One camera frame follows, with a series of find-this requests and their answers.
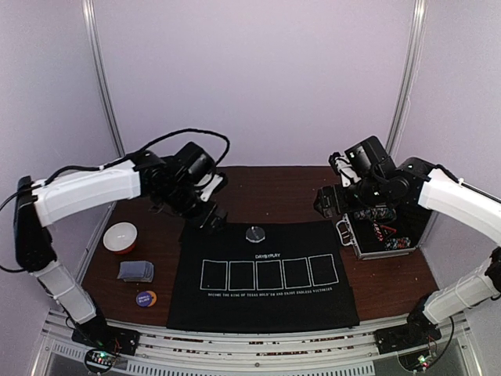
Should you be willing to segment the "white red bowl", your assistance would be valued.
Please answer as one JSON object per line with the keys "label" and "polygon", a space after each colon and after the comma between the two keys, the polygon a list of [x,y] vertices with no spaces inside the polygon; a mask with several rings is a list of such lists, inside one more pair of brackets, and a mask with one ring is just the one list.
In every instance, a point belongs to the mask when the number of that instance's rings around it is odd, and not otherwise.
{"label": "white red bowl", "polygon": [[137,228],[130,222],[119,222],[112,225],[103,235],[103,246],[116,255],[131,252],[136,245]]}

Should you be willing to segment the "poker chip row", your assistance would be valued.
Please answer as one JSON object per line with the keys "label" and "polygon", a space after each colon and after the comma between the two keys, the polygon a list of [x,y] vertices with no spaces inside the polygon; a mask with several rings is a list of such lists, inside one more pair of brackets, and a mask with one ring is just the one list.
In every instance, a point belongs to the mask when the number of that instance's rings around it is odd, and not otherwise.
{"label": "poker chip row", "polygon": [[367,208],[353,214],[355,220],[385,221],[396,217],[393,208]]}
{"label": "poker chip row", "polygon": [[412,241],[409,237],[389,238],[384,242],[384,249],[387,251],[396,251],[410,248]]}

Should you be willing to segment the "blue small blind button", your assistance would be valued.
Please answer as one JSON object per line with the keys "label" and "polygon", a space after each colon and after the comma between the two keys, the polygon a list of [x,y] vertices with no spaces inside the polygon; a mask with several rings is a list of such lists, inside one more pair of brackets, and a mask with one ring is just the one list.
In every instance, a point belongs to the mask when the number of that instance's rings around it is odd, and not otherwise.
{"label": "blue small blind button", "polygon": [[151,305],[152,297],[150,294],[151,291],[141,291],[135,297],[136,305],[142,308],[148,308]]}

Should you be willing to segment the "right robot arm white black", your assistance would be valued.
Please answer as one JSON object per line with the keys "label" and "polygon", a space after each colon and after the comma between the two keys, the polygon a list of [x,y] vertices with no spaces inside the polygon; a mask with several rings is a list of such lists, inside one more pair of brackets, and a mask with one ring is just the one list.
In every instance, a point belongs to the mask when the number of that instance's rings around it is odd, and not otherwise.
{"label": "right robot arm white black", "polygon": [[463,254],[470,235],[479,233],[493,246],[481,263],[450,285],[425,294],[402,325],[375,334],[380,353],[392,353],[438,340],[440,325],[500,296],[500,200],[444,165],[419,157],[394,163],[376,136],[328,160],[338,183],[318,190],[314,207],[323,217],[337,216],[341,243],[360,259],[382,259],[417,248],[430,249],[441,224],[454,222],[460,237],[443,245]]}

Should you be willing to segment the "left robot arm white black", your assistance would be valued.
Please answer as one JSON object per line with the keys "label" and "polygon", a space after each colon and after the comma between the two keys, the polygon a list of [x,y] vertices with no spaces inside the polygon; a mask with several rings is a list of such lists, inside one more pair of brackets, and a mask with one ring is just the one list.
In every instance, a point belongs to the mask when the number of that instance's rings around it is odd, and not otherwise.
{"label": "left robot arm white black", "polygon": [[96,348],[116,349],[120,339],[59,260],[49,227],[95,207],[147,197],[195,229],[213,233],[227,213],[211,198],[227,183],[217,161],[194,142],[171,156],[143,147],[99,167],[70,166],[37,181],[25,176],[18,182],[13,218],[16,262],[70,317],[78,334]]}

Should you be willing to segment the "aluminium frame post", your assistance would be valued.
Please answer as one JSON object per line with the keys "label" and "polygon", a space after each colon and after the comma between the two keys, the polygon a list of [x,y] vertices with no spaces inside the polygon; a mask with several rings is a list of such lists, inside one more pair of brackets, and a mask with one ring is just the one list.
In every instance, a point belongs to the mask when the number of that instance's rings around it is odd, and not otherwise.
{"label": "aluminium frame post", "polygon": [[99,97],[103,105],[106,124],[110,131],[112,143],[114,145],[114,149],[117,152],[117,155],[119,157],[123,157],[126,154],[126,151],[120,130],[118,128],[116,114],[114,111],[110,89],[106,77],[106,68],[103,61],[103,53],[100,45],[99,32],[97,27],[95,2],[93,0],[83,0],[81,4],[85,28],[88,35],[88,41],[91,48],[94,69],[99,88]]}
{"label": "aluminium frame post", "polygon": [[414,1],[413,17],[409,31],[409,40],[405,55],[402,79],[386,142],[386,150],[393,158],[397,157],[398,149],[400,147],[405,129],[406,119],[410,109],[410,95],[419,69],[426,17],[427,1]]}

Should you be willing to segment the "right aluminium frame post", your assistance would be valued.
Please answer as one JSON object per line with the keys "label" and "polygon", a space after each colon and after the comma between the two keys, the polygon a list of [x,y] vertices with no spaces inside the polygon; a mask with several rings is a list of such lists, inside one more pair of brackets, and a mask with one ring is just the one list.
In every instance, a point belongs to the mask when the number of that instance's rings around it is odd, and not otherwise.
{"label": "right aluminium frame post", "polygon": [[410,109],[410,95],[419,69],[426,17],[427,1],[414,1],[413,17],[409,31],[409,40],[405,55],[402,79],[386,142],[386,150],[393,158],[397,157],[398,149],[400,147],[405,129],[406,119]]}

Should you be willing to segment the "poker chip row upper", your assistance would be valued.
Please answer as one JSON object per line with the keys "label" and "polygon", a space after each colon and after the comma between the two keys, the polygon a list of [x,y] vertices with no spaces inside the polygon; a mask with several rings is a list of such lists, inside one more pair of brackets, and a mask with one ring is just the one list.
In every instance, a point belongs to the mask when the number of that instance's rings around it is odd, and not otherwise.
{"label": "poker chip row upper", "polygon": [[367,208],[353,214],[355,220],[385,221],[396,217],[393,208]]}

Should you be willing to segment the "black poker cloth mat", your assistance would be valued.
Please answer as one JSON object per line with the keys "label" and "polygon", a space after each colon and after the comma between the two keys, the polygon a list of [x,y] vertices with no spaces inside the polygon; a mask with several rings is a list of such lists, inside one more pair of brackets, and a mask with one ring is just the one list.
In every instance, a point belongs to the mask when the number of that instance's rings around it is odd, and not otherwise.
{"label": "black poker cloth mat", "polygon": [[280,334],[359,325],[332,222],[260,227],[256,244],[247,223],[214,234],[183,229],[167,328]]}

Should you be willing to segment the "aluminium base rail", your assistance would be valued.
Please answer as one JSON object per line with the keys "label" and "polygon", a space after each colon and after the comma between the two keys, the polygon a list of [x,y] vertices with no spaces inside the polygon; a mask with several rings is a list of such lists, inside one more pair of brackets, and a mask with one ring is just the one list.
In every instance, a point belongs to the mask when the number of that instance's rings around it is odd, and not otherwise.
{"label": "aluminium base rail", "polygon": [[445,354],[427,375],[484,375],[467,318],[440,324],[442,338],[429,345],[383,354],[376,331],[405,323],[404,316],[367,320],[348,329],[287,334],[216,334],[176,331],[110,320],[138,331],[133,356],[121,356],[110,375],[407,375],[405,355]]}

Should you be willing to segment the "poker chip row lower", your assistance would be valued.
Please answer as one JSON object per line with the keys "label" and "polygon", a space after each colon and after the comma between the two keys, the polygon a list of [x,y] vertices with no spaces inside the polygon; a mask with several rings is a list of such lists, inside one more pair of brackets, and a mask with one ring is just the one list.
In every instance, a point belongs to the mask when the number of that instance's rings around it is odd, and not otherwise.
{"label": "poker chip row lower", "polygon": [[409,237],[389,238],[384,242],[384,249],[387,251],[396,251],[410,248],[412,241]]}

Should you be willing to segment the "grey playing card deck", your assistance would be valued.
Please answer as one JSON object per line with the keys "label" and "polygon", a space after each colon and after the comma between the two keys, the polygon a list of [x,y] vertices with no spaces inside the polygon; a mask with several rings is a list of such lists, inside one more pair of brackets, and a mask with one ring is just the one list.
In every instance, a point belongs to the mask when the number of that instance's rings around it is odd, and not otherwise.
{"label": "grey playing card deck", "polygon": [[125,282],[150,283],[154,278],[154,265],[148,261],[121,262],[117,275],[118,280]]}

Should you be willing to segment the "aluminium poker chip case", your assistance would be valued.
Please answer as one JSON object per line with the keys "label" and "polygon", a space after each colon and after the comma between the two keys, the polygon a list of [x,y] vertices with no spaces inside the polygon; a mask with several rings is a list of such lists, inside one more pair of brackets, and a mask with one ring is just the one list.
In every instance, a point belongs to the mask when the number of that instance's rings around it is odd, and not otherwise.
{"label": "aluminium poker chip case", "polygon": [[[384,259],[413,253],[427,239],[436,214],[408,204],[400,204],[393,209],[396,211],[396,217],[385,221],[355,220],[355,212],[342,215],[341,220],[336,223],[341,244],[352,247],[357,259]],[[397,237],[409,237],[412,241],[410,248],[385,250],[384,242]]]}

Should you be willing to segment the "orange big blind button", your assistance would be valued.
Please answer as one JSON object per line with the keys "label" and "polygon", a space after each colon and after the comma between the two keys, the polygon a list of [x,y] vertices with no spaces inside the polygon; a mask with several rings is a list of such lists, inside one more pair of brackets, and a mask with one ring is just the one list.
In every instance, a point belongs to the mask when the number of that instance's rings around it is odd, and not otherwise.
{"label": "orange big blind button", "polygon": [[151,294],[151,297],[152,297],[151,305],[154,306],[156,304],[156,302],[157,302],[157,294],[154,291],[151,291],[150,294]]}

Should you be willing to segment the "clear round dealer button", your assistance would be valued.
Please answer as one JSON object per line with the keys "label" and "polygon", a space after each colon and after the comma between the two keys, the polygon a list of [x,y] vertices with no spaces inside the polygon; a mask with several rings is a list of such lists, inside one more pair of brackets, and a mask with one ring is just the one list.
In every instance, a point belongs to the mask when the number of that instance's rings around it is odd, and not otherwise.
{"label": "clear round dealer button", "polygon": [[258,244],[265,240],[265,231],[260,226],[250,226],[246,230],[245,237],[250,243]]}

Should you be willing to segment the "left aluminium frame post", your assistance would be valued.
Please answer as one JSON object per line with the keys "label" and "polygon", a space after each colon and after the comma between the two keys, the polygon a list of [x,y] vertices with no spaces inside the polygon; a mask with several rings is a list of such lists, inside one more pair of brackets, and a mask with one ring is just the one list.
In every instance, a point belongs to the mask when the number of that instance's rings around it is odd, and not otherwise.
{"label": "left aluminium frame post", "polygon": [[110,89],[106,77],[106,68],[103,61],[103,53],[100,45],[99,32],[97,27],[95,2],[93,0],[83,0],[81,4],[85,28],[88,35],[88,41],[91,48],[94,69],[99,88],[99,97],[103,105],[106,124],[110,131],[112,143],[114,145],[114,149],[117,152],[117,155],[119,157],[123,157],[126,154],[126,151],[120,130],[118,128],[116,114],[114,111]]}

